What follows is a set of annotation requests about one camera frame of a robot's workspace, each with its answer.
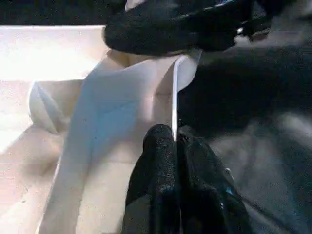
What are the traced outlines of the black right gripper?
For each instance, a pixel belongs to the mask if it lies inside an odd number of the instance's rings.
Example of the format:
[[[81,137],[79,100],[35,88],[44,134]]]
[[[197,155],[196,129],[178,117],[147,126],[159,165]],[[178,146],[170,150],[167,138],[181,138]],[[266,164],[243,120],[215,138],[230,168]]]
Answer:
[[[238,37],[245,37],[250,42],[260,42],[268,37],[272,18],[256,0],[251,0],[250,13],[237,29]]]

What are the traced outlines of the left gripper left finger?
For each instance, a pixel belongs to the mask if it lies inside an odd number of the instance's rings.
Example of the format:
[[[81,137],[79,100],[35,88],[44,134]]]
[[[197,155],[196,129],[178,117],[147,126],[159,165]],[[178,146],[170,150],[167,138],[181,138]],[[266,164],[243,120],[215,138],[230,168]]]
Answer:
[[[146,133],[131,173],[123,216],[125,234],[180,232],[180,181],[176,144],[168,125]]]

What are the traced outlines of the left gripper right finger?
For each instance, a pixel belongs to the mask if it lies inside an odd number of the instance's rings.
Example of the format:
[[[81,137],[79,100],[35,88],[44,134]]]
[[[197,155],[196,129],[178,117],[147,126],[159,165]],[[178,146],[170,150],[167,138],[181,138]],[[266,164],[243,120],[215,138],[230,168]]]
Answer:
[[[252,234],[250,218],[234,180],[195,130],[178,130],[181,218],[185,234]]]

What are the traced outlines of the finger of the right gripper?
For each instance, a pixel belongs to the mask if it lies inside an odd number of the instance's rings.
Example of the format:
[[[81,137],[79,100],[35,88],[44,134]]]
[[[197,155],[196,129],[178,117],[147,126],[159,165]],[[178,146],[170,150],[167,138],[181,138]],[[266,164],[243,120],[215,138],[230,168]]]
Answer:
[[[224,51],[235,45],[243,22],[242,0],[146,0],[114,15],[103,39],[111,49],[136,55]]]

